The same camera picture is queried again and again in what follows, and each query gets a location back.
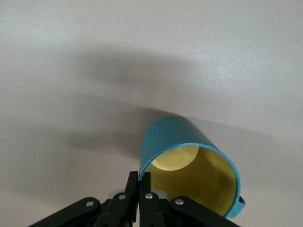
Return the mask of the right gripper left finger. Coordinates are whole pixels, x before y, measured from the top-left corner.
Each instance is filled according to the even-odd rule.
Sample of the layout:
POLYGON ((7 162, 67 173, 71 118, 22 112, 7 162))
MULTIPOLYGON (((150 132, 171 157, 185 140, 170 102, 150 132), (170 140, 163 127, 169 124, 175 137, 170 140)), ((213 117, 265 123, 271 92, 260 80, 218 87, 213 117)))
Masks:
POLYGON ((110 194, 101 203, 81 199, 32 224, 32 227, 132 227, 138 206, 138 172, 130 172, 125 189, 110 194))

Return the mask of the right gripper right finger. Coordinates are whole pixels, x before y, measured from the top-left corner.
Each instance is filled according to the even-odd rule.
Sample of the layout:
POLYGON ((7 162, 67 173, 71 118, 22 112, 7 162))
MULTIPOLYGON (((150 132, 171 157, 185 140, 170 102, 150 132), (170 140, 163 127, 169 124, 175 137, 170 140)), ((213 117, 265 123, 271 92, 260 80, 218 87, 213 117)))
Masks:
POLYGON ((139 207, 141 227, 236 227, 237 224, 220 216, 186 196, 172 200, 151 190, 151 173, 140 181, 139 207))

